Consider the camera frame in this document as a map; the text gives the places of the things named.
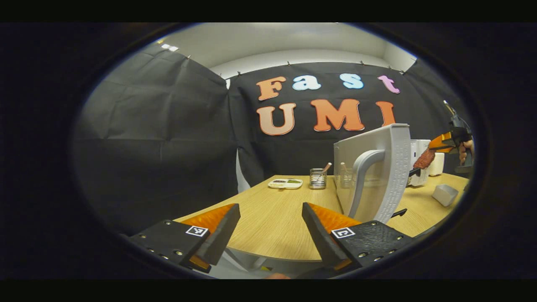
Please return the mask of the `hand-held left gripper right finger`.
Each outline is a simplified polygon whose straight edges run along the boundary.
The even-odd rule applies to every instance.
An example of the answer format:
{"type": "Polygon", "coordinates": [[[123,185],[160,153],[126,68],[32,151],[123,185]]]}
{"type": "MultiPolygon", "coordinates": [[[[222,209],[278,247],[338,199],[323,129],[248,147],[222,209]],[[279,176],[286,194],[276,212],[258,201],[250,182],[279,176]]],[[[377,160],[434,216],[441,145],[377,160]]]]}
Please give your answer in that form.
{"type": "Polygon", "coordinates": [[[302,218],[328,271],[351,271],[389,259],[414,238],[381,221],[360,222],[304,202],[302,218]]]}

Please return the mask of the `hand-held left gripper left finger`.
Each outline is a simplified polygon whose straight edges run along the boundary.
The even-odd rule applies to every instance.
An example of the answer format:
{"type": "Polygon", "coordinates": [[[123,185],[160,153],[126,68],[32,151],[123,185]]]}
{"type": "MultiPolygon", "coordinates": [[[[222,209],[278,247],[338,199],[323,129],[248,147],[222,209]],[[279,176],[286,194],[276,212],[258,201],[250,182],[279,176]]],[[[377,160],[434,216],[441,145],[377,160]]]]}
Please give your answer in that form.
{"type": "Polygon", "coordinates": [[[128,240],[178,266],[209,273],[227,248],[239,219],[240,205],[228,204],[180,222],[160,221],[128,240]]]}

